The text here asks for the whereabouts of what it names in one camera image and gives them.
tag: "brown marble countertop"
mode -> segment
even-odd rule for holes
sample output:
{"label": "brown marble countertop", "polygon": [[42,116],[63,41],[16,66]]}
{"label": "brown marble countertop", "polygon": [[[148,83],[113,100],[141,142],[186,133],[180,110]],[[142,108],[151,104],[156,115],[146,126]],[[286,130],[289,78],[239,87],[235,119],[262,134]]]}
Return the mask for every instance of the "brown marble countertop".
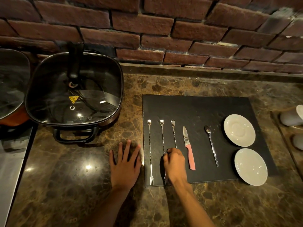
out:
{"label": "brown marble countertop", "polygon": [[[92,143],[62,145],[51,128],[39,126],[8,227],[79,225],[109,193],[108,151],[117,152],[119,141],[128,138],[143,146],[142,94],[248,96],[279,175],[260,187],[232,180],[193,184],[194,192],[216,226],[303,226],[303,182],[270,117],[270,110],[303,104],[303,84],[124,76],[120,117]],[[173,188],[145,188],[141,172],[117,226],[187,224]]]}

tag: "white saucer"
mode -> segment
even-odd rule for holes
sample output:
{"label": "white saucer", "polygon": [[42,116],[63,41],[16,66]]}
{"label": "white saucer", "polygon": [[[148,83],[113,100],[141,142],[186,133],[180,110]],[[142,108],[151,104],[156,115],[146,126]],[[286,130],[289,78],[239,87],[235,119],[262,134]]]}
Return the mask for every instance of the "white saucer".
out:
{"label": "white saucer", "polygon": [[254,143],[256,132],[245,117],[237,114],[229,115],[224,121],[227,137],[236,145],[247,147]]}
{"label": "white saucer", "polygon": [[260,186],[267,180],[267,167],[254,150],[243,148],[235,156],[235,167],[240,177],[250,185]]}

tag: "warning label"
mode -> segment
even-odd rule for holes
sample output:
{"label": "warning label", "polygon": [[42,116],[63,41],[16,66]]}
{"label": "warning label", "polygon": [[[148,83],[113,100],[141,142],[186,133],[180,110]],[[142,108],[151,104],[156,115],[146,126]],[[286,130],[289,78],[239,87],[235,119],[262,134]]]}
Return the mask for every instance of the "warning label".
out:
{"label": "warning label", "polygon": [[69,97],[69,99],[71,100],[72,103],[75,103],[78,98],[79,98],[79,96],[70,96]]}

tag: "white cup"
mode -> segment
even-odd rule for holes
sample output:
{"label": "white cup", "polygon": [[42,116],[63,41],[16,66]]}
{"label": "white cup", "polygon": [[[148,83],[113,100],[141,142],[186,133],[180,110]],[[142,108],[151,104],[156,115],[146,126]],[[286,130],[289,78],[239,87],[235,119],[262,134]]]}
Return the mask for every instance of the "white cup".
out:
{"label": "white cup", "polygon": [[298,126],[303,124],[303,105],[284,111],[280,115],[280,121],[286,126]]}
{"label": "white cup", "polygon": [[303,134],[295,135],[292,139],[292,143],[296,148],[303,150]]}

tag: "brick wall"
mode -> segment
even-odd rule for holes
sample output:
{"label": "brick wall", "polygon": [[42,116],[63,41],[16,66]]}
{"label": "brick wall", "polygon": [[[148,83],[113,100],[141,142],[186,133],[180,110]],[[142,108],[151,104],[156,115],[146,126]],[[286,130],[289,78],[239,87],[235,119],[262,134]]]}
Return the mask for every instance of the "brick wall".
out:
{"label": "brick wall", "polygon": [[0,47],[45,57],[73,41],[123,62],[303,73],[302,11],[303,0],[0,0]]}

